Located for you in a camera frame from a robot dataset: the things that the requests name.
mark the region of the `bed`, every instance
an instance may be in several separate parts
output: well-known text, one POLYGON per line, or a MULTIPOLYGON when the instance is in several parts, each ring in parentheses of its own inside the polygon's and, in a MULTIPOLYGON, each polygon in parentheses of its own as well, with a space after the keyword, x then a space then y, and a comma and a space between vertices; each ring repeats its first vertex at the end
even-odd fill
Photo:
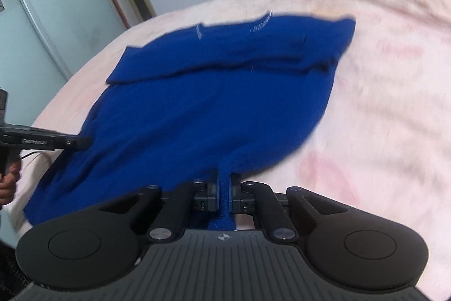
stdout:
MULTIPOLYGON (((285 192, 299 185, 405 224, 430 256, 418 287, 451 295, 451 0, 215 0, 126 31, 57 94, 35 126, 76 134, 127 45, 199 22, 274 14, 356 18, 323 119, 297 151, 253 179, 285 192)), ((22 236, 23 208, 60 152, 24 160, 15 200, 5 206, 22 236)))

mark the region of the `peach blanket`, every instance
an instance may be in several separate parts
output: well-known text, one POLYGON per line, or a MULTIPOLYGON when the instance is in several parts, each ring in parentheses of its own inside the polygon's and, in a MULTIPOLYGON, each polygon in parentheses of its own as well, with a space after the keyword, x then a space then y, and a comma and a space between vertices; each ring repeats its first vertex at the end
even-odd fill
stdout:
MULTIPOLYGON (((114 40, 49 103, 36 126, 78 133, 127 45, 203 22, 275 14, 356 18, 324 118, 296 152, 254 178, 285 192, 299 185, 403 223, 429 246, 418 287, 451 295, 451 0, 215 0, 144 22, 114 40)), ((50 154, 53 160, 59 152, 50 154)), ((21 236, 23 208, 48 157, 25 159, 5 207, 21 236)))

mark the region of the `human hand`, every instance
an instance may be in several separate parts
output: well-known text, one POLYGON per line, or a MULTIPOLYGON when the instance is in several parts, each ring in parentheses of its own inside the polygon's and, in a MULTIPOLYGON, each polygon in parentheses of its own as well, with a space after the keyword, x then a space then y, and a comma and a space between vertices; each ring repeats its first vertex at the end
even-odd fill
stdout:
POLYGON ((10 165, 8 174, 2 177, 0 175, 0 206, 9 204, 14 199, 16 193, 16 183, 20 178, 20 169, 22 162, 20 160, 10 165))

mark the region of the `wrinkled sheet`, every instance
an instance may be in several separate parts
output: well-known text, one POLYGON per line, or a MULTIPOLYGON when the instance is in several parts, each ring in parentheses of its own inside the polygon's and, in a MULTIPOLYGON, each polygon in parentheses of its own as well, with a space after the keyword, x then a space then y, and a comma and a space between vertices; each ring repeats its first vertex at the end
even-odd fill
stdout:
MULTIPOLYGON (((429 262, 418 287, 434 301, 451 294, 451 0, 215 0, 144 22, 86 64, 35 126, 78 133, 127 45, 199 22, 275 14, 351 15, 356 32, 339 64, 329 105, 296 152, 254 177, 274 191, 303 186, 405 224, 425 239, 429 262)), ((49 161, 24 160, 16 199, 5 207, 19 235, 22 209, 49 161)))

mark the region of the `bedsheet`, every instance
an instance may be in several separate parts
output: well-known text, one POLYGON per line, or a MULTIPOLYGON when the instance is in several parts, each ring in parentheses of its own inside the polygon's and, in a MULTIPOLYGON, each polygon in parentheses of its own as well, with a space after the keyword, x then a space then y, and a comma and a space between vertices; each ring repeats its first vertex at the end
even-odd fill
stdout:
MULTIPOLYGON (((356 18, 329 105, 310 138, 253 179, 284 192, 299 185, 405 224, 429 246, 418 287, 434 301, 451 294, 451 0, 215 0, 159 16, 122 34, 49 103, 35 126, 78 133, 127 45, 197 23, 275 14, 356 18)), ((25 159, 15 200, 5 206, 19 235, 23 207, 59 152, 25 159)))

